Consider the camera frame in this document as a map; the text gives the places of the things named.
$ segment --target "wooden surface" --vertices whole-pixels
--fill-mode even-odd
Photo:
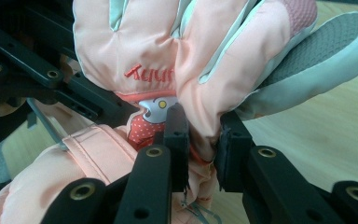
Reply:
[[[326,2],[318,2],[318,7],[319,24],[358,10],[356,5]],[[302,105],[245,125],[258,145],[284,152],[309,182],[323,189],[330,190],[339,180],[358,181],[358,77]],[[13,175],[53,144],[42,128],[33,132],[22,127],[6,141],[4,155]],[[213,210],[224,223],[248,223],[239,194],[216,191]]]

